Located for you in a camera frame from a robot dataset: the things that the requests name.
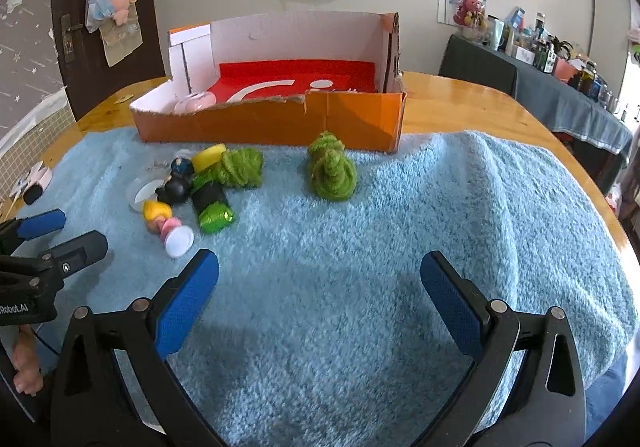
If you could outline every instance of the red paper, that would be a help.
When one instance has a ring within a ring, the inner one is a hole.
[[[309,90],[377,93],[373,62],[293,60],[220,64],[209,88],[218,103],[248,98],[296,96]]]

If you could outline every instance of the door handle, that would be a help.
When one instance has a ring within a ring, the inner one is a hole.
[[[72,33],[76,30],[81,29],[84,24],[74,24],[71,25],[71,14],[64,14],[60,18],[60,27],[62,28],[62,49],[65,53],[65,62],[69,64],[76,59],[76,54],[74,53],[74,40],[72,37]]]

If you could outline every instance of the person's hand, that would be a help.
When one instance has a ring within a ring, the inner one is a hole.
[[[12,363],[18,373],[14,377],[14,385],[18,393],[31,395],[42,389],[44,379],[40,372],[40,364],[36,354],[36,341],[31,326],[19,327],[18,341],[12,355]]]

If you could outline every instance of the wooden table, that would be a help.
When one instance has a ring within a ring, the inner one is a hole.
[[[133,125],[129,101],[119,104],[117,101],[130,94],[136,98],[165,80],[156,78],[132,84],[107,98],[45,152],[42,157],[44,163],[53,167],[88,132]],[[636,305],[640,308],[640,266],[636,254],[595,183],[560,141],[520,104],[500,91],[419,73],[405,73],[403,80],[408,92],[402,125],[405,133],[478,130],[497,138],[537,145],[551,151],[569,169],[604,219],[620,251],[626,277],[636,295]]]

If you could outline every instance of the blue foam grip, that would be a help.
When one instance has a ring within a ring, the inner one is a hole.
[[[59,208],[56,208],[55,210],[23,219],[18,227],[18,237],[25,241],[35,239],[36,237],[44,236],[53,231],[62,230],[65,228],[65,223],[65,213]]]
[[[193,260],[187,265],[188,276],[175,291],[156,321],[156,351],[162,360],[167,355],[180,350],[193,323],[209,299],[220,274],[218,258],[213,252],[206,251],[204,257],[195,265]]]
[[[422,259],[420,279],[458,349],[479,362],[482,357],[481,321],[458,287],[451,282],[449,275],[430,254]]]

